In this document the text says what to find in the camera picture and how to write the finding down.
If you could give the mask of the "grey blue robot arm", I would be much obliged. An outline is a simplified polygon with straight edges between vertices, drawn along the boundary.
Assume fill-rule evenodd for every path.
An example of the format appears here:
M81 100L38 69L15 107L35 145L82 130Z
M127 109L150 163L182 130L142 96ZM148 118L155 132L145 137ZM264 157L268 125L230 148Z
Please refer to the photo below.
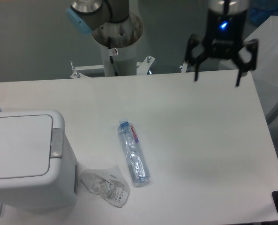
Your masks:
M182 73L193 68L198 80L199 67L209 58L231 60L238 68L238 79L256 69L259 41L242 38L248 5L247 0L209 2L205 36L199 40L193 34L188 39ZM134 50L143 25L130 12L127 0L74 0L66 15L80 33L91 34L99 44L105 76L138 73Z

